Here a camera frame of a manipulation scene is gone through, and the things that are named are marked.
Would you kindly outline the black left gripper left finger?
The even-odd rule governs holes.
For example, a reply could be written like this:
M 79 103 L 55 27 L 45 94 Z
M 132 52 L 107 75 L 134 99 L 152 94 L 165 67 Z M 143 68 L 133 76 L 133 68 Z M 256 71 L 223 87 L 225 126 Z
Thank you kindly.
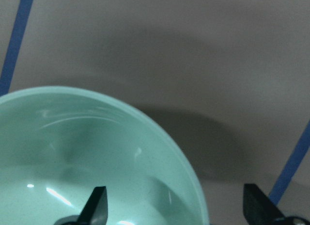
M 55 225 L 106 225 L 108 221 L 108 196 L 106 186 L 93 189 L 80 215 L 60 218 Z

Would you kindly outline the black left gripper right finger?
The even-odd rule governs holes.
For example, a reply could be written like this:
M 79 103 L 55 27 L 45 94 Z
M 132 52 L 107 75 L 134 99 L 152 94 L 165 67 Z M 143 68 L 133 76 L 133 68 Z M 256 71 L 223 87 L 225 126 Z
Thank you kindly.
M 309 225 L 307 219 L 285 216 L 253 183 L 243 187 L 243 216 L 248 225 Z

